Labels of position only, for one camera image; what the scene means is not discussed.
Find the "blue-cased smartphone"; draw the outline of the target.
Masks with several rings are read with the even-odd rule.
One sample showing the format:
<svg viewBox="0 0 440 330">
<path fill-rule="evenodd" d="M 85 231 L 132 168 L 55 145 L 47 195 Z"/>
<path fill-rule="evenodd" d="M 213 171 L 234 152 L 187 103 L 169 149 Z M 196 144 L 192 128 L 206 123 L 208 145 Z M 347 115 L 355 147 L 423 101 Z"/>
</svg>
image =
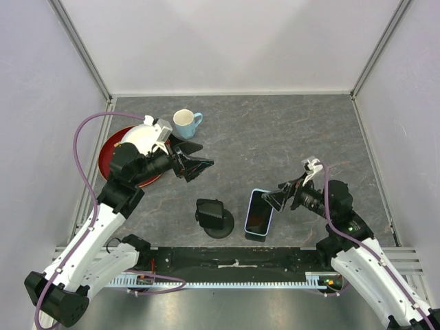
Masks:
<svg viewBox="0 0 440 330">
<path fill-rule="evenodd" d="M 267 236 L 272 221 L 273 208 L 261 198 L 268 190 L 255 188 L 250 196 L 244 225 L 245 232 Z"/>
</svg>

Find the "black folding phone stand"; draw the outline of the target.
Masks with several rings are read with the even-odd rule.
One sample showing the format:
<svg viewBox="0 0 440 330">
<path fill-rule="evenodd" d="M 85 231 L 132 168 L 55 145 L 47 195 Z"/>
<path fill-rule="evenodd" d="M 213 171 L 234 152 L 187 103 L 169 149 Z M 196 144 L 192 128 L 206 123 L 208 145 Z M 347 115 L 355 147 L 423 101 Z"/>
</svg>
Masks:
<svg viewBox="0 0 440 330">
<path fill-rule="evenodd" d="M 245 232 L 245 238 L 249 241 L 256 241 L 259 243 L 264 243 L 266 241 L 266 236 L 257 235 L 249 232 Z"/>
</svg>

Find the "black smartphone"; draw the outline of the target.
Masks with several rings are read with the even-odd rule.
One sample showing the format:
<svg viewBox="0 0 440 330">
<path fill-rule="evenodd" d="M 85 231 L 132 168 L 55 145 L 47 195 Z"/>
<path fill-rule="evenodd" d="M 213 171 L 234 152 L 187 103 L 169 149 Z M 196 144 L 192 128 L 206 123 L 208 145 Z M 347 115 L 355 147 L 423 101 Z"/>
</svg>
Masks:
<svg viewBox="0 0 440 330">
<path fill-rule="evenodd" d="M 223 207 L 223 202 L 218 199 L 198 199 L 196 201 L 196 221 L 206 229 L 223 229 Z"/>
</svg>

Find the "black round-base phone stand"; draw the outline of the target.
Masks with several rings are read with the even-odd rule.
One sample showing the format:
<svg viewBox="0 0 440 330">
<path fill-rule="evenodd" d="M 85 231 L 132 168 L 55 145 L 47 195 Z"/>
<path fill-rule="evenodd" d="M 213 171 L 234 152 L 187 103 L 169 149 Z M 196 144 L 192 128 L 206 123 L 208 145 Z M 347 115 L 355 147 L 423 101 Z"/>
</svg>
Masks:
<svg viewBox="0 0 440 330">
<path fill-rule="evenodd" d="M 229 236 L 234 229 L 234 217 L 229 210 L 223 211 L 223 228 L 222 229 L 212 229 L 204 228 L 205 233 L 214 239 L 224 239 Z"/>
</svg>

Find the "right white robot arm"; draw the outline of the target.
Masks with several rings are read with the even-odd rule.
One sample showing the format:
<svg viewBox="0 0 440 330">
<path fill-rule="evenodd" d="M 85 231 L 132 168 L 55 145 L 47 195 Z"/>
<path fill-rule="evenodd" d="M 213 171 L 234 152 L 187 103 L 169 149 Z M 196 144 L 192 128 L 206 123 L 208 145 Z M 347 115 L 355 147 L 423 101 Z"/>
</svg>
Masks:
<svg viewBox="0 0 440 330">
<path fill-rule="evenodd" d="M 439 310 L 411 288 L 385 255 L 366 222 L 354 211 L 346 183 L 329 180 L 316 190 L 305 177 L 279 184 L 262 196 L 276 211 L 291 201 L 327 219 L 327 238 L 319 241 L 316 265 L 334 270 L 368 303 L 386 329 L 438 329 Z"/>
</svg>

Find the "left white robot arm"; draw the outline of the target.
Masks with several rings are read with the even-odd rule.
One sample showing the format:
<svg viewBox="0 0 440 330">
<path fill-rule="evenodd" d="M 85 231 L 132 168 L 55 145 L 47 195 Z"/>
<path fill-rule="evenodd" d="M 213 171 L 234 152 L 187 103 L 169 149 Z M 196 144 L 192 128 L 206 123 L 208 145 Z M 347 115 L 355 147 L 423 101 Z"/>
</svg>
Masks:
<svg viewBox="0 0 440 330">
<path fill-rule="evenodd" d="M 56 325 L 70 327 L 86 312 L 94 296 L 119 274 L 145 270 L 151 262 L 150 245 L 130 234 L 115 252 L 94 259 L 110 236 L 131 216 L 144 196 L 140 183 L 172 170 L 187 182 L 214 164 L 193 157 L 202 145 L 170 135 L 130 139 L 123 137 L 113 150 L 111 172 L 93 210 L 77 235 L 44 272 L 30 272 L 25 288 L 35 305 L 34 324 L 42 329 L 40 314 Z"/>
</svg>

